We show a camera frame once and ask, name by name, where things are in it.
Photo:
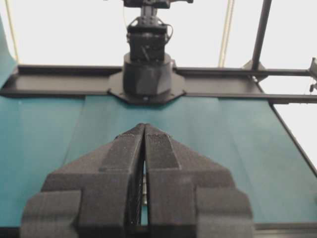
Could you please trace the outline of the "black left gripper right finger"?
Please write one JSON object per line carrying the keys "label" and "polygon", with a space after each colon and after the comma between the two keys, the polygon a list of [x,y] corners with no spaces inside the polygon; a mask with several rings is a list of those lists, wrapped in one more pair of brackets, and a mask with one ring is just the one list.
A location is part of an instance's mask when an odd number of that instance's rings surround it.
{"label": "black left gripper right finger", "polygon": [[231,171],[151,124],[145,126],[153,238],[251,238],[253,212]]}

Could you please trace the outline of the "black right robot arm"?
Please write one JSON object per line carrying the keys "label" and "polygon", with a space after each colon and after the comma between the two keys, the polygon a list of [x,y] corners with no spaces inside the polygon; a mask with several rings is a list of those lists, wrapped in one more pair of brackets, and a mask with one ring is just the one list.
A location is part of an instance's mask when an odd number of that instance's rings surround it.
{"label": "black right robot arm", "polygon": [[185,79],[173,69],[165,52],[171,39],[169,25],[157,16],[169,9],[170,0],[125,0],[123,5],[139,8],[127,28],[130,51],[124,55],[122,71],[109,77],[108,93],[134,105],[162,105],[186,94]]}

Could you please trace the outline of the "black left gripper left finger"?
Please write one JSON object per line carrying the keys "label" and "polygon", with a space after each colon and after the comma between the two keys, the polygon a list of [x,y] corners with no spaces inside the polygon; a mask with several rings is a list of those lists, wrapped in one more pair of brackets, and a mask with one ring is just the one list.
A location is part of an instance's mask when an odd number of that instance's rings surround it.
{"label": "black left gripper left finger", "polygon": [[144,124],[47,175],[23,211],[22,238],[123,238],[140,222]]}

